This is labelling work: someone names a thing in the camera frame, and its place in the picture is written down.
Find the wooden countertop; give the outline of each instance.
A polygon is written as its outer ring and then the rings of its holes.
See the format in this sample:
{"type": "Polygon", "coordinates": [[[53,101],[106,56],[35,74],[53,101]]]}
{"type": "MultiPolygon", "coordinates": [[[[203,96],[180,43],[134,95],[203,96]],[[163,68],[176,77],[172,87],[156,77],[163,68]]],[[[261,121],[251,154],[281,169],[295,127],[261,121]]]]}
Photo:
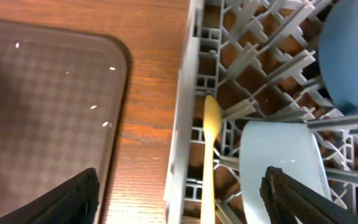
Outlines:
{"type": "Polygon", "coordinates": [[[0,0],[0,19],[104,34],[131,52],[104,222],[164,222],[177,74],[188,1],[0,0]]]}

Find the brown tray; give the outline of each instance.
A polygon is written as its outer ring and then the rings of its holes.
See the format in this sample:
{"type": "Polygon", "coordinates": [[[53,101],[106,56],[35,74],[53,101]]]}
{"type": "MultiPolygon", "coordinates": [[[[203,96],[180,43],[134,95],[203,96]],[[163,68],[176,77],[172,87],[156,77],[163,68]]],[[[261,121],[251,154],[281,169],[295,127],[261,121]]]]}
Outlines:
{"type": "Polygon", "coordinates": [[[89,167],[103,204],[126,76],[105,37],[0,21],[0,217],[89,167]]]}

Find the black object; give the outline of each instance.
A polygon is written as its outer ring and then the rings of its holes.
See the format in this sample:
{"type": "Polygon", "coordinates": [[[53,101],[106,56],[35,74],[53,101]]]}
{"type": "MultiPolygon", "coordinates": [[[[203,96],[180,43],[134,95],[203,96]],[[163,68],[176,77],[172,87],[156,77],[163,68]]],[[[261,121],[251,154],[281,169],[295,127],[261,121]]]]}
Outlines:
{"type": "Polygon", "coordinates": [[[304,224],[358,223],[358,216],[317,194],[279,168],[267,168],[260,195],[273,224],[296,224],[295,217],[304,224]]]}
{"type": "Polygon", "coordinates": [[[36,200],[0,218],[7,223],[92,224],[98,209],[99,180],[89,168],[36,200]]]}

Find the spoon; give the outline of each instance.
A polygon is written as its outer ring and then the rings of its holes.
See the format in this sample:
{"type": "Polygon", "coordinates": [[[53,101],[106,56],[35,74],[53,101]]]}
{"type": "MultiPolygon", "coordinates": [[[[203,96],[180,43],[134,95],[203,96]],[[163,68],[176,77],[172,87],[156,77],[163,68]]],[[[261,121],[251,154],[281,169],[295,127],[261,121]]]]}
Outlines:
{"type": "Polygon", "coordinates": [[[201,196],[201,224],[215,223],[214,142],[222,126],[221,108],[213,96],[206,96],[204,104],[204,170],[201,196]]]}

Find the wooden table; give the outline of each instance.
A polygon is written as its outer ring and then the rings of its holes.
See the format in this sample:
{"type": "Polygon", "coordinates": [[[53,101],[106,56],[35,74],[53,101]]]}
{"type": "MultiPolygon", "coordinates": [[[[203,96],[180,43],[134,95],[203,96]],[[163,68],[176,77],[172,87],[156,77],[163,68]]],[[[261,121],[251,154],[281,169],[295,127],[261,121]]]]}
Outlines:
{"type": "Polygon", "coordinates": [[[117,37],[132,55],[104,222],[164,222],[188,1],[0,0],[0,19],[117,37]]]}

